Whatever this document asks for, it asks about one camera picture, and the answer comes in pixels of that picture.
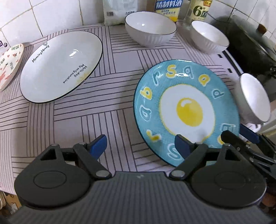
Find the white vinegar bottle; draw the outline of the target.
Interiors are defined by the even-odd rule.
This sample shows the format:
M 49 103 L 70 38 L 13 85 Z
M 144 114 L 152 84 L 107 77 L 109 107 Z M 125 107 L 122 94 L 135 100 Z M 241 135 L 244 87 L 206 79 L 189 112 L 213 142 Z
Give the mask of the white vinegar bottle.
M 190 29 L 193 21 L 204 21 L 213 0 L 191 0 L 187 14 L 183 20 L 183 27 Z

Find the yellow label cooking wine bottle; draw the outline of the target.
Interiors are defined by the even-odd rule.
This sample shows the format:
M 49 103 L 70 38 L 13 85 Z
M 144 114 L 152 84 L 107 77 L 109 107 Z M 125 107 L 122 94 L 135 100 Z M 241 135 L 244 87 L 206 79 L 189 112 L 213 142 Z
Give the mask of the yellow label cooking wine bottle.
M 159 0 L 155 1 L 154 12 L 177 22 L 183 0 Z

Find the large white ribbed bowl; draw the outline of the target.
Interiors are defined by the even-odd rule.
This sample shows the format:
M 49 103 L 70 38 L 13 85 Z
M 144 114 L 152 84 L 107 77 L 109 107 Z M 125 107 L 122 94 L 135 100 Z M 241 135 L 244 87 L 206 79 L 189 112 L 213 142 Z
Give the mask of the large white ribbed bowl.
M 125 17 L 125 29 L 138 44 L 152 48 L 169 42 L 175 35 L 177 26 L 164 15 L 140 11 Z

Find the medium white ribbed bowl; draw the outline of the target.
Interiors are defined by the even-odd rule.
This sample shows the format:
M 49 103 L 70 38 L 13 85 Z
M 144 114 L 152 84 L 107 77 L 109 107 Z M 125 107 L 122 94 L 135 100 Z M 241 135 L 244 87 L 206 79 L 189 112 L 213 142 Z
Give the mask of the medium white ribbed bowl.
M 229 46 L 225 34 L 206 22 L 193 21 L 190 36 L 196 47 L 207 54 L 221 53 Z

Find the white Morning Honey plate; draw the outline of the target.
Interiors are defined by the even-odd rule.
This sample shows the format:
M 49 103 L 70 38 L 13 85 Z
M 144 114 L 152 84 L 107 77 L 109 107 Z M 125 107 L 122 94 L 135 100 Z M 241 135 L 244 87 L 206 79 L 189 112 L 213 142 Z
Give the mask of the white Morning Honey plate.
M 86 31 L 58 35 L 38 47 L 20 75 L 20 91 L 32 103 L 48 103 L 69 94 L 98 66 L 100 38 Z

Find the blue fried egg plate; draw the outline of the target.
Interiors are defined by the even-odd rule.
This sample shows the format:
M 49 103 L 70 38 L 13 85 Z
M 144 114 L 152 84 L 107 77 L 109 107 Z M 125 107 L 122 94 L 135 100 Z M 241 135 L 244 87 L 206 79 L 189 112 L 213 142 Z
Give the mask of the blue fried egg plate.
M 180 59 L 161 62 L 139 80 L 134 117 L 148 147 L 176 167 L 184 161 L 175 137 L 219 148 L 221 134 L 239 134 L 239 112 L 223 80 L 198 63 Z

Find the small white bowl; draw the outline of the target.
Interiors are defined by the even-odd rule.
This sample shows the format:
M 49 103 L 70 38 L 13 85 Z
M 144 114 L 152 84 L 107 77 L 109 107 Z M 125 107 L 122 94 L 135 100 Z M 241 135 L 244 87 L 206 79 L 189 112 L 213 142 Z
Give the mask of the small white bowl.
M 233 95 L 244 123 L 261 125 L 269 120 L 269 97 L 257 78 L 243 73 L 235 83 Z

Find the striped table mat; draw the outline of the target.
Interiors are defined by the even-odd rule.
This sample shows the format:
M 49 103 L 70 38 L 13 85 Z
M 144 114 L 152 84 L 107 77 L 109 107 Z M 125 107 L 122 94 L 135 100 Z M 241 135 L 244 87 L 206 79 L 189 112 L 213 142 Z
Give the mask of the striped table mat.
M 87 26 L 102 41 L 103 55 L 91 76 L 62 99 L 46 104 L 26 100 L 20 75 L 1 92 L 1 190 L 14 193 L 17 175 L 53 143 L 71 147 L 104 134 L 107 149 L 100 162 L 109 171 L 165 171 L 141 138 L 133 116 L 133 95 L 139 79 L 165 60 L 195 61 L 216 73 L 232 90 L 242 69 L 229 52 L 207 55 L 195 48 L 189 34 L 178 30 L 165 45 L 145 48 L 123 25 Z

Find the pink Lovely Bear plate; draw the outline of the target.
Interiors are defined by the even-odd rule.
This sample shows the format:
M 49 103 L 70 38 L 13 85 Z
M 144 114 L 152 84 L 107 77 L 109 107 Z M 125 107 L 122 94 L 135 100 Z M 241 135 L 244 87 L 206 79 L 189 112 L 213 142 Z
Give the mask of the pink Lovely Bear plate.
M 0 91 L 3 91 L 17 73 L 22 61 L 24 45 L 22 43 L 10 47 L 1 55 Z

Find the white salt bag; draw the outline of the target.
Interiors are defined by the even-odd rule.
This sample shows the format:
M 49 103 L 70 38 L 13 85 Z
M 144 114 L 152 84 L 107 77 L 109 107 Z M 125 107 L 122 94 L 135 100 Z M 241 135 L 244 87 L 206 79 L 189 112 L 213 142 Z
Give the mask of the white salt bag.
M 137 0 L 103 0 L 104 25 L 124 23 L 125 17 L 137 12 Z

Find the black wok with lid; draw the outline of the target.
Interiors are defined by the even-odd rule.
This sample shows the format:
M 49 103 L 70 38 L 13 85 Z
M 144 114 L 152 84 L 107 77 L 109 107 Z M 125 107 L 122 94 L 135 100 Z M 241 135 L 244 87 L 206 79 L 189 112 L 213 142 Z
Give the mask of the black wok with lid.
M 275 43 L 264 34 L 262 24 L 254 26 L 234 15 L 228 22 L 211 22 L 229 40 L 227 50 L 245 73 L 275 78 Z

